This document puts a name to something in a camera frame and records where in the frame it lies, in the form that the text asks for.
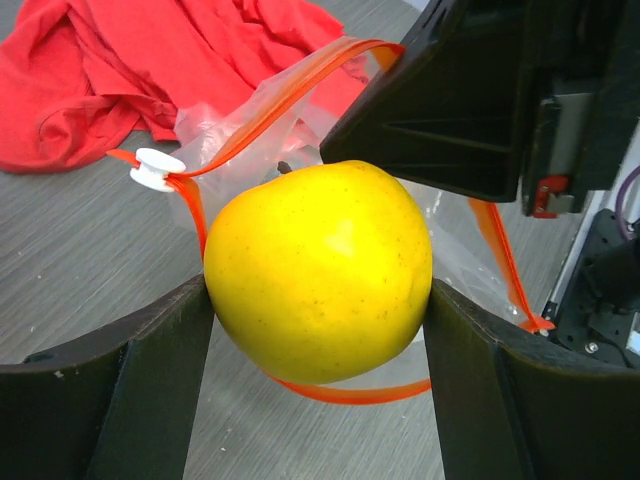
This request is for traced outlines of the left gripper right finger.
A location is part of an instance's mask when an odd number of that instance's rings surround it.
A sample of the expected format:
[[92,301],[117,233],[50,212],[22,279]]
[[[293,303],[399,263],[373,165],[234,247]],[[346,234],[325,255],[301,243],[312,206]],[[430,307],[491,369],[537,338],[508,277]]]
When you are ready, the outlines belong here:
[[423,324],[448,479],[636,479],[639,373],[433,283]]

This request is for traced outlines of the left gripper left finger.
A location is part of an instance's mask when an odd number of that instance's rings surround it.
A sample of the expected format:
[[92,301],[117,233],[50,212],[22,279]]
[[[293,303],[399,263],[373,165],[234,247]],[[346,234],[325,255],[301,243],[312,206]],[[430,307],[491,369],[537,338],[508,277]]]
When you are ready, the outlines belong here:
[[5,479],[183,476],[214,312],[201,276],[1,369]]

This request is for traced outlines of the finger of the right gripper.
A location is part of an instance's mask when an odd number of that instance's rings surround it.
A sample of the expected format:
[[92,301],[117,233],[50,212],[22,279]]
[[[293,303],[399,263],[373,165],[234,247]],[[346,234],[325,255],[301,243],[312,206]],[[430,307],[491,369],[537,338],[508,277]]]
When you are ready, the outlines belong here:
[[369,162],[393,176],[485,201],[517,190],[513,115],[523,1],[431,1],[330,130],[324,163]]

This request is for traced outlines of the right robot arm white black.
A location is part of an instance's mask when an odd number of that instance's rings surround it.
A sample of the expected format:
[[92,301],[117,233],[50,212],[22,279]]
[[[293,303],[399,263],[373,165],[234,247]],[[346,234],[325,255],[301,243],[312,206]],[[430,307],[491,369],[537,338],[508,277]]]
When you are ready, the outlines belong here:
[[595,207],[546,306],[552,340],[637,367],[639,5],[431,1],[401,58],[322,141],[358,159],[538,219]]

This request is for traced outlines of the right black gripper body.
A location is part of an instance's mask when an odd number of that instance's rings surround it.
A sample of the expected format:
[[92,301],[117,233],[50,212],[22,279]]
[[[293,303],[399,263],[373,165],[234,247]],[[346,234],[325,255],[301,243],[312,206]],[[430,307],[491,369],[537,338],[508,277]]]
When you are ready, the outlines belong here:
[[639,4],[532,1],[525,26],[522,209],[579,213],[613,186],[639,121]]

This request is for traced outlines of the yellow lemon fruit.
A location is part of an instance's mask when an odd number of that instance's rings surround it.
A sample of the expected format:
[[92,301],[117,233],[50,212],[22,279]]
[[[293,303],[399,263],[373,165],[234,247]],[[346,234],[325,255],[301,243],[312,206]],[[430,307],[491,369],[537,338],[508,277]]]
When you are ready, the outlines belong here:
[[362,161],[293,171],[226,205],[204,275],[238,348],[288,383],[347,380],[400,355],[432,283],[424,215],[393,176]]

